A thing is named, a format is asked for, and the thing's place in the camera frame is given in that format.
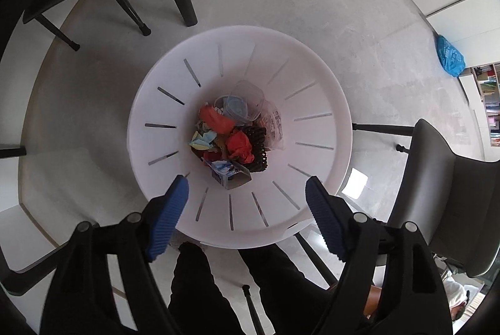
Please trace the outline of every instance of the red crumpled paper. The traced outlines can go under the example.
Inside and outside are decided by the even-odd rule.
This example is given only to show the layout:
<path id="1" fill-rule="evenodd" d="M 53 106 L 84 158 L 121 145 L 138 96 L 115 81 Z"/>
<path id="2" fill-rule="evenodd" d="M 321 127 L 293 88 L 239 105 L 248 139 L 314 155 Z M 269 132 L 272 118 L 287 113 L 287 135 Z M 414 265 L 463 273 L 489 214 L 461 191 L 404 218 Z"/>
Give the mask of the red crumpled paper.
<path id="1" fill-rule="evenodd" d="M 229 158 L 238 158 L 239 162 L 252 163 L 255 157 L 252 155 L 252 144 L 242 131 L 234 131 L 226 140 L 227 150 L 229 151 Z"/>
<path id="2" fill-rule="evenodd" d="M 236 124 L 234 120 L 219 114 L 211 105 L 204 105 L 199 110 L 199 118 L 208 127 L 221 135 L 229 135 Z"/>

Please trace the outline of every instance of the gray floor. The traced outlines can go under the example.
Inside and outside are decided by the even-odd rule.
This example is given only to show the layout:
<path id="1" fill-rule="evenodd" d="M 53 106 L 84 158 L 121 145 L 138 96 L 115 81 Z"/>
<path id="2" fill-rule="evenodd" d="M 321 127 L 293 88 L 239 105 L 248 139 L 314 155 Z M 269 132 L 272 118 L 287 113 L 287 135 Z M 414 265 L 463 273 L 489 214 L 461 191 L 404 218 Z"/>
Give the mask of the gray floor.
<path id="1" fill-rule="evenodd" d="M 77 222 L 115 223 L 146 200 L 126 149 L 128 112 L 142 79 L 168 49 L 223 25 L 270 27 L 304 42 L 330 66 L 357 123 L 412 125 L 425 118 L 461 155 L 481 158 L 480 143 L 456 79 L 441 68 L 433 32 L 410 0 L 193 0 L 199 23 L 186 28 L 173 0 L 130 0 L 152 29 L 144 37 L 114 0 L 80 0 L 63 30 L 78 52 L 55 41 L 38 75 L 24 124 L 22 201 L 59 243 Z M 356 203 L 386 219 L 403 175 L 408 139 L 354 132 L 351 166 L 368 176 Z M 314 230 L 303 233 L 332 270 Z M 294 238 L 279 244 L 307 277 L 326 287 Z M 217 284 L 253 333 L 238 286 L 252 283 L 236 251 L 210 248 Z M 177 253 L 153 264 L 166 300 Z M 257 298 L 257 287 L 252 286 Z M 271 324 L 263 318 L 267 333 Z"/>

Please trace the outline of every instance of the screw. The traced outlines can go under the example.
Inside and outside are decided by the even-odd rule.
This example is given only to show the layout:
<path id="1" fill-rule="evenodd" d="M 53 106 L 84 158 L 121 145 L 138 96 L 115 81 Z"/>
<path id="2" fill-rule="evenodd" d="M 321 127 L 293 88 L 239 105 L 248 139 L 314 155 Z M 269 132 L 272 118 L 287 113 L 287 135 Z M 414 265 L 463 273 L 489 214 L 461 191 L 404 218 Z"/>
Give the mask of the screw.
<path id="1" fill-rule="evenodd" d="M 80 222 L 78 225 L 77 225 L 77 229 L 79 232 L 85 232 L 87 229 L 89 229 L 91 227 L 91 223 L 88 222 L 88 221 L 83 221 L 83 222 Z"/>
<path id="2" fill-rule="evenodd" d="M 136 224 L 138 223 L 142 218 L 142 215 L 139 213 L 131 213 L 127 215 L 127 221 L 130 222 L 131 224 Z"/>
<path id="3" fill-rule="evenodd" d="M 411 221 L 408 221 L 406 224 L 404 224 L 404 227 L 408 229 L 410 232 L 417 232 L 417 225 L 415 225 Z"/>
<path id="4" fill-rule="evenodd" d="M 356 222 L 359 222 L 360 224 L 364 224 L 366 221 L 368 221 L 368 217 L 363 213 L 356 213 L 354 214 L 354 220 Z"/>

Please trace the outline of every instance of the crumpled paper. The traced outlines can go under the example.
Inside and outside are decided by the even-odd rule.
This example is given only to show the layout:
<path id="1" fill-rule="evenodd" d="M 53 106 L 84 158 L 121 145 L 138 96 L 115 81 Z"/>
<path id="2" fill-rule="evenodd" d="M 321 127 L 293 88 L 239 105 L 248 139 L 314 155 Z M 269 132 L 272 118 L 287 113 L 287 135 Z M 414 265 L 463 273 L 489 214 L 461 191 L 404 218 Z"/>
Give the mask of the crumpled paper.
<path id="1" fill-rule="evenodd" d="M 225 175 L 227 177 L 231 177 L 238 172 L 236 167 L 234 167 L 234 164 L 227 160 L 213 161 L 212 166 L 215 168 L 217 174 Z"/>
<path id="2" fill-rule="evenodd" d="M 189 145 L 196 150 L 208 150 L 213 148 L 212 141 L 216 137 L 217 133 L 215 131 L 208 131 L 203 135 L 195 132 L 192 136 L 191 142 L 189 142 Z"/>

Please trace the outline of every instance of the blue paper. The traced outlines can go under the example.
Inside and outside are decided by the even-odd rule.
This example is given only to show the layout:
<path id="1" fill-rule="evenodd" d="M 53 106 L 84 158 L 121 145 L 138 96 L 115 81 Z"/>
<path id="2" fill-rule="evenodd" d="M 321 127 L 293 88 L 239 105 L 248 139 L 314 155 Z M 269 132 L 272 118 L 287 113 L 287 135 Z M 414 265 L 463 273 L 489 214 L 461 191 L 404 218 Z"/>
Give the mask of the blue paper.
<path id="1" fill-rule="evenodd" d="M 458 77 L 466 68 L 463 55 L 442 35 L 437 37 L 437 57 L 442 68 L 453 77 Z"/>
<path id="2" fill-rule="evenodd" d="M 191 142 L 189 144 L 197 149 L 197 150 L 207 150 L 213 148 L 213 145 L 211 145 L 211 142 L 217 137 L 217 133 L 214 131 L 208 131 L 205 132 L 202 135 L 200 135 L 198 132 L 195 132 Z"/>

